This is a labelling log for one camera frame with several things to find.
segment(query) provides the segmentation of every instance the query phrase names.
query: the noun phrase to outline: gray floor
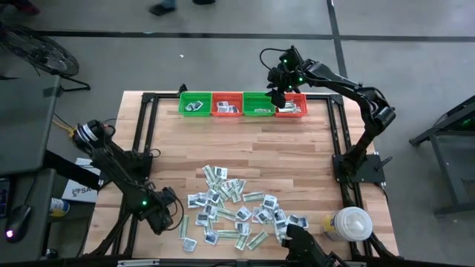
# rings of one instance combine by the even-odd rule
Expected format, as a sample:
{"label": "gray floor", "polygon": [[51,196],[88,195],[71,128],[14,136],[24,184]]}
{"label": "gray floor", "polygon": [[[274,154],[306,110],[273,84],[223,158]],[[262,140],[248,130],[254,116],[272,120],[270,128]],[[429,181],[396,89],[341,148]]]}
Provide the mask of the gray floor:
{"label": "gray floor", "polygon": [[[178,1],[178,11],[162,18],[146,12],[152,0],[37,0],[43,13],[33,18],[11,9],[4,18],[37,30],[115,30],[167,33],[330,34],[324,0],[217,0],[198,7]],[[341,34],[472,36],[475,2],[470,0],[337,0]],[[337,71],[333,41],[284,39],[55,38],[79,60],[78,79],[91,92],[66,93],[56,112],[70,123],[115,117],[124,90],[263,90],[266,70],[258,61],[265,47],[295,45],[305,57]],[[376,140],[383,156],[390,211],[400,254],[412,260],[475,265],[475,213],[436,219],[432,211],[450,204],[429,145],[412,148],[409,138],[474,94],[474,43],[343,42],[348,76],[380,88],[396,107],[396,121]],[[35,70],[0,52],[0,74],[35,76]],[[276,62],[277,54],[265,60]],[[328,91],[304,88],[305,91]],[[79,152],[53,129],[50,148],[68,159]],[[75,256],[85,222],[57,226],[51,246]]]}

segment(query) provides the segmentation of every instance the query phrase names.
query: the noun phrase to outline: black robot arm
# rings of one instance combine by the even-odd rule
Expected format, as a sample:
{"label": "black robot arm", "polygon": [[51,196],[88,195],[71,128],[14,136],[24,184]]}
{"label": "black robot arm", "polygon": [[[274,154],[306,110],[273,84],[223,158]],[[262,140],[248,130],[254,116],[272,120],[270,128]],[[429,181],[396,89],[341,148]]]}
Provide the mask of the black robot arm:
{"label": "black robot arm", "polygon": [[304,84],[329,88],[358,103],[364,122],[364,133],[356,145],[345,153],[340,164],[342,173],[354,175],[364,161],[368,146],[396,118],[395,108],[389,105],[377,88],[366,88],[341,77],[321,62],[311,59],[304,61],[293,46],[279,51],[285,52],[279,57],[281,63],[277,67],[269,68],[264,64],[269,68],[267,79],[270,84],[267,87],[272,90],[267,95],[272,97],[272,104],[284,108],[284,94],[291,91],[300,93],[298,87]]}

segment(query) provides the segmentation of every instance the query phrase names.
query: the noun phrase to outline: red basket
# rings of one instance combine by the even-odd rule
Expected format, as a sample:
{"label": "red basket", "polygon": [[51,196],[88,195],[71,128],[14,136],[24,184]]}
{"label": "red basket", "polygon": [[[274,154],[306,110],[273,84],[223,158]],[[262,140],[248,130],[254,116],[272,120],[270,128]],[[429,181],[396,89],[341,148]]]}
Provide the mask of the red basket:
{"label": "red basket", "polygon": [[[213,116],[239,117],[243,115],[243,93],[213,93],[212,99],[211,113]],[[221,101],[227,101],[229,105],[234,105],[239,113],[217,112],[217,103]]]}
{"label": "red basket", "polygon": [[279,117],[292,117],[292,118],[301,118],[307,115],[307,98],[305,97],[304,93],[286,93],[285,100],[290,101],[293,100],[294,104],[297,107],[300,107],[302,112],[299,113],[279,113],[279,109],[275,108],[275,116]]}

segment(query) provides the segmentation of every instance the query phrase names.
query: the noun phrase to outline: wooden tabletop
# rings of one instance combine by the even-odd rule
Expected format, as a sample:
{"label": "wooden tabletop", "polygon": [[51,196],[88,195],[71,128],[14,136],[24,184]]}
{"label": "wooden tabletop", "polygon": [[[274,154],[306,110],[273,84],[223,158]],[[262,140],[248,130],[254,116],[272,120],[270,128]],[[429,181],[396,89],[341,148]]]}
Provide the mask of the wooden tabletop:
{"label": "wooden tabletop", "polygon": [[[114,141],[130,150],[134,140],[142,91],[124,92],[116,124]],[[334,251],[344,259],[350,258],[347,242],[331,242],[321,234],[323,216],[343,208],[338,184],[333,178],[331,156],[334,154],[330,134],[327,104],[321,100],[308,101],[308,114],[301,118],[248,117],[185,118],[178,113],[178,99],[161,99],[155,123],[152,148],[161,150],[152,165],[151,178],[157,188],[171,186],[186,205],[188,194],[206,192],[208,185],[201,168],[205,165],[229,169],[228,178],[247,181],[244,193],[263,191],[278,198],[286,215],[307,216],[308,231],[326,252]],[[358,105],[345,99],[345,110],[351,140],[356,142],[364,131]],[[146,127],[142,135],[143,148]],[[343,134],[337,117],[339,136]],[[345,151],[340,138],[341,149]],[[364,207],[373,221],[375,233],[394,254],[396,240],[386,200],[379,188],[361,184]],[[85,253],[94,250],[117,221],[122,194],[114,184],[99,192]],[[226,208],[237,211],[243,202],[225,202]],[[257,202],[245,203],[252,211]],[[253,236],[264,229],[269,237],[254,251],[234,247],[235,240],[219,240],[216,246],[204,243],[203,227],[194,224],[201,209],[188,209],[188,237],[198,241],[193,253],[184,252],[178,229],[155,235],[144,220],[139,223],[134,257],[200,258],[200,259],[266,259],[284,260],[288,254],[275,238],[269,225],[250,223]],[[180,219],[180,212],[173,218]],[[214,229],[234,229],[234,222],[219,218]],[[124,230],[121,250],[125,247],[128,225]]]}

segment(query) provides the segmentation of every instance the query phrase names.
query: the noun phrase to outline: plastic basket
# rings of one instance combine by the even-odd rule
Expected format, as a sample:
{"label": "plastic basket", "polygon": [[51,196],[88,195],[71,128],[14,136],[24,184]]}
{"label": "plastic basket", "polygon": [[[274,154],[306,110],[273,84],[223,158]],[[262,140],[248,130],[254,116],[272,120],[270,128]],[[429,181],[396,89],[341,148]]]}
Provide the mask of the plastic basket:
{"label": "plastic basket", "polygon": [[292,118],[301,118],[307,115],[307,98],[304,93],[286,93],[285,100],[290,101],[293,100],[294,104],[297,107],[300,107],[302,112],[299,113],[280,113],[279,109],[275,109],[275,116],[278,117],[292,117]]}
{"label": "plastic basket", "polygon": [[[243,93],[213,93],[212,114],[213,116],[239,117],[243,115]],[[217,112],[217,103],[227,101],[229,105],[234,105],[239,113]]]}
{"label": "plastic basket", "polygon": [[[270,96],[266,93],[244,93],[244,116],[272,116],[275,113],[275,106],[270,102]],[[266,108],[271,110],[268,113],[254,112],[256,108]]]}
{"label": "plastic basket", "polygon": [[[201,101],[203,106],[198,111],[187,111],[185,107],[191,102]],[[184,116],[210,116],[211,115],[211,93],[187,93],[180,94],[180,106],[178,111]]]}

